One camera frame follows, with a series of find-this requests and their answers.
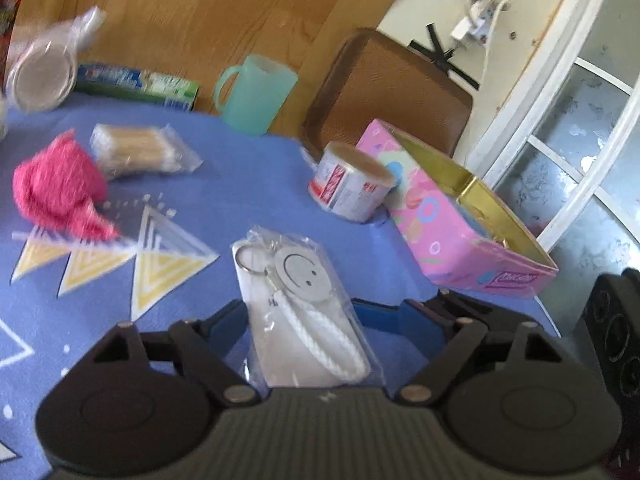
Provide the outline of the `bagged smiley keychain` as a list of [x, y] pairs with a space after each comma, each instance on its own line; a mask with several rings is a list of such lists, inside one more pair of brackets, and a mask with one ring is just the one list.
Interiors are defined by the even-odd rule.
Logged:
[[231, 251], [250, 333], [243, 374], [253, 386], [385, 385], [352, 300], [319, 244], [255, 226]]

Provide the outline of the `white framed glass door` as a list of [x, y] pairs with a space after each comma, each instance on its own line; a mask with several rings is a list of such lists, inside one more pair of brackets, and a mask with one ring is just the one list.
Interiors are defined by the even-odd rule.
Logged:
[[466, 166], [558, 265], [562, 332], [603, 273], [639, 264], [639, 0], [564, 0]]

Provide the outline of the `blue patterned tablecloth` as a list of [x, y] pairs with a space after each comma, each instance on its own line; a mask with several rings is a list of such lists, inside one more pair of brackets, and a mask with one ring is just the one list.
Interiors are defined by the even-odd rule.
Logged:
[[140, 318], [144, 332], [166, 330], [182, 318], [207, 318], [240, 294], [231, 247], [253, 226], [306, 236], [329, 256], [352, 298], [396, 306], [432, 298], [394, 222], [378, 214], [368, 224], [327, 214], [311, 199], [311, 170], [298, 142], [244, 136], [218, 118], [76, 94], [57, 110], [6, 116], [1, 143], [1, 474], [39, 479], [49, 470], [37, 442], [40, 401], [116, 323], [130, 315], [134, 267], [126, 263], [96, 281], [61, 294], [66, 268], [56, 259], [21, 278], [18, 234], [32, 227], [12, 198], [15, 167], [73, 130], [87, 143], [99, 124], [169, 126], [196, 151], [192, 174], [142, 174], [108, 187], [106, 215], [129, 238], [139, 233], [145, 206], [170, 210], [175, 224], [216, 252], [217, 260], [161, 299]]

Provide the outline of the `Crest toothpaste box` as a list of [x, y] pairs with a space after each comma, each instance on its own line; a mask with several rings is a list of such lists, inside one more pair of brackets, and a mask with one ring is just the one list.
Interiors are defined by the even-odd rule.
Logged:
[[190, 112], [200, 85], [177, 76], [104, 63], [78, 66], [74, 90], [90, 96], [145, 102]]

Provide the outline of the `wood-pattern vinyl sheet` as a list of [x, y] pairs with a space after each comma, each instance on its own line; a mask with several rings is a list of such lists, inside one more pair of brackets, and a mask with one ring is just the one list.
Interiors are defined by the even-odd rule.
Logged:
[[98, 6], [106, 21], [89, 61], [144, 68], [191, 79], [196, 107], [214, 108], [221, 73], [257, 53], [290, 66], [298, 81], [272, 128], [296, 136], [345, 39], [373, 28], [394, 0], [23, 0], [13, 41]]

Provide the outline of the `white power strip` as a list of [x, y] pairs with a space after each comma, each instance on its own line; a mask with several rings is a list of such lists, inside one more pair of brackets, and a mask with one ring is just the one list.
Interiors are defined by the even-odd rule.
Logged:
[[466, 16], [454, 26], [450, 34], [457, 47], [471, 47], [478, 44], [486, 47], [497, 25], [498, 16], [509, 9], [509, 0], [476, 0], [471, 6], [474, 22]]

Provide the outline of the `red white food can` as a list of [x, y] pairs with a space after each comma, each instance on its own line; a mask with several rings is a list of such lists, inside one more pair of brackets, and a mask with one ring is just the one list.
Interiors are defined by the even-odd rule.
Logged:
[[372, 156], [344, 142], [331, 141], [314, 170], [308, 192], [324, 211], [366, 223], [396, 182], [390, 170]]

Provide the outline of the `bagged cotton swabs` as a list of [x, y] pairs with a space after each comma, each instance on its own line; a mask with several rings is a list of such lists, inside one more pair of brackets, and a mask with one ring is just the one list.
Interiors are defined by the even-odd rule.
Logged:
[[96, 164], [107, 180], [133, 174], [182, 174], [203, 163], [170, 125], [123, 127], [97, 124], [90, 138]]

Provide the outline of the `pink macaron biscuit tin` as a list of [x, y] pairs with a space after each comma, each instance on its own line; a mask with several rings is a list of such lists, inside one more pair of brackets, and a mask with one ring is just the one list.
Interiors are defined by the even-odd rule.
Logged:
[[397, 178], [385, 206], [434, 284], [533, 298], [559, 269], [521, 220], [472, 172], [375, 119], [357, 143]]

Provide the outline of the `pink knitted cloth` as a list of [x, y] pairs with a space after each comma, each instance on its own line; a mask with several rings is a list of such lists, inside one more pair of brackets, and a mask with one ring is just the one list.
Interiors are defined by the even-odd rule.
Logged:
[[73, 129], [16, 167], [12, 192], [17, 210], [35, 226], [81, 240], [119, 237], [117, 226], [96, 211], [107, 198], [107, 183]]

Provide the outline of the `bagged stack plastic cups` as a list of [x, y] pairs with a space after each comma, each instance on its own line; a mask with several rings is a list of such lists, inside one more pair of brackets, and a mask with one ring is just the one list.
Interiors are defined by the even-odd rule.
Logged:
[[78, 54], [88, 48], [106, 20], [93, 6], [70, 21], [49, 26], [14, 56], [6, 75], [6, 98], [23, 113], [59, 107], [76, 84]]

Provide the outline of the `brown woven chair back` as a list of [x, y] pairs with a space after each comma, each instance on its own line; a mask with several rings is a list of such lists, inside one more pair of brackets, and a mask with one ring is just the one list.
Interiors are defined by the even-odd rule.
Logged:
[[471, 116], [473, 98], [427, 56], [375, 29], [345, 41], [300, 125], [313, 158], [333, 140], [358, 143], [372, 120], [410, 133], [451, 156]]

